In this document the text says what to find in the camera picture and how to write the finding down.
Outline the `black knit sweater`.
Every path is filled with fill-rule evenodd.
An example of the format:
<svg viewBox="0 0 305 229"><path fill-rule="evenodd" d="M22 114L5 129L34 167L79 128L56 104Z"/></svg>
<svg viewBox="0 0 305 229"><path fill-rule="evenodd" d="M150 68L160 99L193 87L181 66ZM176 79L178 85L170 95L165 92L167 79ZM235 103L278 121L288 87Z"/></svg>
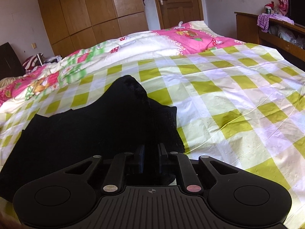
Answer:
<svg viewBox="0 0 305 229"><path fill-rule="evenodd" d="M94 155L112 159L140 148L185 150L177 108L148 97L132 76L118 78L94 103L51 117L35 115L1 170L1 197L12 201L23 185Z"/></svg>

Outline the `green checkered bed sheet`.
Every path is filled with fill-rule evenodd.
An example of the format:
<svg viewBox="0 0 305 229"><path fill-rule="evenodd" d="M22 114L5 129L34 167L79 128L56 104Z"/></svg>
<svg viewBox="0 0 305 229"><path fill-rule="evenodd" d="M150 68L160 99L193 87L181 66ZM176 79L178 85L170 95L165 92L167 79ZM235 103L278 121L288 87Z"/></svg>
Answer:
<svg viewBox="0 0 305 229"><path fill-rule="evenodd" d="M177 107L188 157L210 155L281 184L292 197L285 225L304 228L304 72L256 44L114 63L34 96L1 113L1 163L34 115L89 105L125 75L150 98Z"/></svg>

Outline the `pink floral quilt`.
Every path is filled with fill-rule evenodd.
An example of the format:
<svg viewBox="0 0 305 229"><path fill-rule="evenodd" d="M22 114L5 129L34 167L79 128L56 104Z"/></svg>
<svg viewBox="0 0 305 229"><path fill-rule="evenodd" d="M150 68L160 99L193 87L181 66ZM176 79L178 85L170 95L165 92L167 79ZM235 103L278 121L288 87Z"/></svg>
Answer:
<svg viewBox="0 0 305 229"><path fill-rule="evenodd" d="M62 88L114 63L195 54L239 44L242 41L216 34L204 21L180 22L164 30L110 39L14 77L10 84L1 88L1 113L13 113L40 93Z"/></svg>

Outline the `red white striped pillow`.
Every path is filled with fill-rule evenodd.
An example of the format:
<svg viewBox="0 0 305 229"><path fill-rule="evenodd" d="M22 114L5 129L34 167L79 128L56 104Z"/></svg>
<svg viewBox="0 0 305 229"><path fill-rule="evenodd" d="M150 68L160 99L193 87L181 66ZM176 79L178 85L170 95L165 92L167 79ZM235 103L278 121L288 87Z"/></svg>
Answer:
<svg viewBox="0 0 305 229"><path fill-rule="evenodd" d="M32 71L36 66L42 66L44 64L43 53L38 53L36 55L30 56L27 58L22 67L25 71Z"/></svg>

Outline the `dark wooden headboard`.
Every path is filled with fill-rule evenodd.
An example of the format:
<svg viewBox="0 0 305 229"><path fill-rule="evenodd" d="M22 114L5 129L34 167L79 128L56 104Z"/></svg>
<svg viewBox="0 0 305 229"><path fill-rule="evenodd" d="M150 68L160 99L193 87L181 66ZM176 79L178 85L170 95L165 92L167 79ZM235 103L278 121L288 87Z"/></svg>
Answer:
<svg viewBox="0 0 305 229"><path fill-rule="evenodd" d="M0 46L0 79L19 77L25 74L14 49L7 42Z"/></svg>

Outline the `wooden tv cabinet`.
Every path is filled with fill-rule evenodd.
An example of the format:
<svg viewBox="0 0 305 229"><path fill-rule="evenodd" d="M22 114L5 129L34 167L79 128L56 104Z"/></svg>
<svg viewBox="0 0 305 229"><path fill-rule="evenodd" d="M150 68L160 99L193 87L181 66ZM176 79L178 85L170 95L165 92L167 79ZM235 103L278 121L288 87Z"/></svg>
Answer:
<svg viewBox="0 0 305 229"><path fill-rule="evenodd" d="M257 15L244 12L236 12L235 14L238 40L273 47L294 65L304 69L304 47L299 47L274 34L264 33L257 25Z"/></svg>

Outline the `wooden wardrobe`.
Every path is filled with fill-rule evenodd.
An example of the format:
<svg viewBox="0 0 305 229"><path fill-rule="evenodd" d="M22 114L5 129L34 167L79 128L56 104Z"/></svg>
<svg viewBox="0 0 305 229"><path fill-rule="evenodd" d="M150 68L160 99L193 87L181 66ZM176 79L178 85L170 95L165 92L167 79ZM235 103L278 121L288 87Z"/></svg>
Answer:
<svg viewBox="0 0 305 229"><path fill-rule="evenodd" d="M148 30L143 0L38 0L53 53L79 49Z"/></svg>

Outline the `purple patterned cloth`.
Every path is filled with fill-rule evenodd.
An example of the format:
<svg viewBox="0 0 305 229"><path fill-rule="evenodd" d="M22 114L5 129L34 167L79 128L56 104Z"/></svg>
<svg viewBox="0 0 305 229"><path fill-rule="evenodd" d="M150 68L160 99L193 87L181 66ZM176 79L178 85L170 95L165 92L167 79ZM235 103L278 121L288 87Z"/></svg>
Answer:
<svg viewBox="0 0 305 229"><path fill-rule="evenodd" d="M294 21L286 16L278 15L278 14L263 13L258 16L258 20L257 20L257 26L259 26L261 28L262 32L264 32L264 33L268 32L270 19L274 19L274 20L278 20L278 21L282 21L282 22L286 22L288 24L294 25Z"/></svg>

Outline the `brown wooden door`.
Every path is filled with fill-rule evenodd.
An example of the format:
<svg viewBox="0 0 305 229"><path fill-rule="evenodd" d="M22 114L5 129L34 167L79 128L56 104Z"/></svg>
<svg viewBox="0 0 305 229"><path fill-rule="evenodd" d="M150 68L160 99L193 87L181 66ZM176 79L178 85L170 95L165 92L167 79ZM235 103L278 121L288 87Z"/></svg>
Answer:
<svg viewBox="0 0 305 229"><path fill-rule="evenodd" d="M204 19L202 0L155 0L162 29Z"/></svg>

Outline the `small santa figurine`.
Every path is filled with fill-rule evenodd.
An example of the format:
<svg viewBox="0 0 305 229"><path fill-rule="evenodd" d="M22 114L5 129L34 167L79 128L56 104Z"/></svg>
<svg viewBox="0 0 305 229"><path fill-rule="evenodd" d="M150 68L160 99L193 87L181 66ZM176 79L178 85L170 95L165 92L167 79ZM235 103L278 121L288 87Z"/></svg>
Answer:
<svg viewBox="0 0 305 229"><path fill-rule="evenodd" d="M265 13L268 14L268 15L274 14L275 13L274 6L275 6L274 1L271 1L269 4L266 4L264 6Z"/></svg>

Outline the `pink cloth over television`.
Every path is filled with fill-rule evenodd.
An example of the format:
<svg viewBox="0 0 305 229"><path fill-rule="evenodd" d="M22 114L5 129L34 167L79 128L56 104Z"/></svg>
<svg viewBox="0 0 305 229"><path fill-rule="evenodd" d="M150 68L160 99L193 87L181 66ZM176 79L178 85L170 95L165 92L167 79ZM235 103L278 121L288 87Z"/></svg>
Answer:
<svg viewBox="0 0 305 229"><path fill-rule="evenodd" d="M288 12L288 0L278 0L278 9L281 15L286 16Z"/></svg>

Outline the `black flat television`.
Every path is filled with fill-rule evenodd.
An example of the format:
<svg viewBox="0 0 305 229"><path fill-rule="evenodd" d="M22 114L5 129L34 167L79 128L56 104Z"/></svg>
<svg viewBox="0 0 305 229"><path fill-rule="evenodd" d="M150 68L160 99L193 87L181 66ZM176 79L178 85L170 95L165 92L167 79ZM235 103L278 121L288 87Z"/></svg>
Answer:
<svg viewBox="0 0 305 229"><path fill-rule="evenodd" d="M304 2L305 0L288 0L287 16L294 21L295 24L304 26Z"/></svg>

